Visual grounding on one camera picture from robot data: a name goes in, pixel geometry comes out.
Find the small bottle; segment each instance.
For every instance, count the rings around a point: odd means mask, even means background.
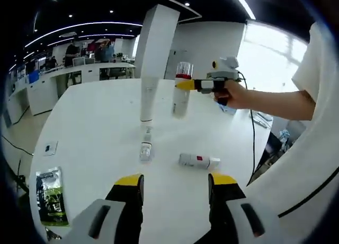
[[[190,80],[193,75],[193,65],[187,62],[180,62],[176,68],[175,84]],[[172,116],[184,118],[190,99],[190,91],[174,88]]]
[[[179,156],[179,164],[194,166],[200,169],[215,169],[220,163],[219,158],[210,158],[208,156],[192,155],[181,153]]]
[[[140,155],[139,155],[140,161],[142,163],[148,163],[152,160],[151,130],[152,130],[152,127],[147,126],[144,136],[142,138]]]

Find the ceiling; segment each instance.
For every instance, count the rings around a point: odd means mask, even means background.
[[[25,13],[12,22],[17,28],[13,34],[17,40],[13,45],[9,63],[14,63],[26,52],[46,50],[50,43],[63,40],[59,36],[76,32],[78,36],[91,34],[122,34],[133,38],[140,34],[146,12],[156,4],[163,4],[180,12],[180,23],[198,21],[246,22],[249,18],[238,0],[18,0]],[[307,39],[313,19],[298,0],[245,0],[256,19],[281,27]],[[87,24],[89,22],[124,22],[129,24]]]

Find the green package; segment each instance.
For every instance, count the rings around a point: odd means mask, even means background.
[[[69,225],[61,184],[61,169],[49,169],[47,172],[37,172],[37,204],[40,220],[43,225]]]

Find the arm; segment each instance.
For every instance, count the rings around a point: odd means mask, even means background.
[[[216,93],[216,98],[227,97],[227,106],[235,109],[252,109],[290,120],[311,120],[315,102],[304,91],[267,93],[246,90],[234,81],[226,81],[229,94]]]

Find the human hand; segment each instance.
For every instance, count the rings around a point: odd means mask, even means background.
[[[225,81],[225,89],[228,93],[214,93],[215,101],[219,98],[227,98],[227,106],[234,109],[247,109],[249,105],[249,91],[233,80]]]

